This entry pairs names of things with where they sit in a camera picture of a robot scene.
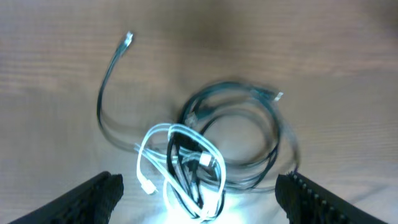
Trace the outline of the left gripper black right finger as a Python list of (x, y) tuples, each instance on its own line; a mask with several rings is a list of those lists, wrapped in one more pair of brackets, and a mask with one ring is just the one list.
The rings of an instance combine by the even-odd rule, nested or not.
[(278, 175), (275, 197), (291, 224), (384, 224), (298, 172)]

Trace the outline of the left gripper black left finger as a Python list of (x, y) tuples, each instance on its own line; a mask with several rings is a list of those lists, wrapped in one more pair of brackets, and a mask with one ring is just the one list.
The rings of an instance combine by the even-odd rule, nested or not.
[(123, 193), (123, 176), (104, 171), (12, 223), (108, 224)]

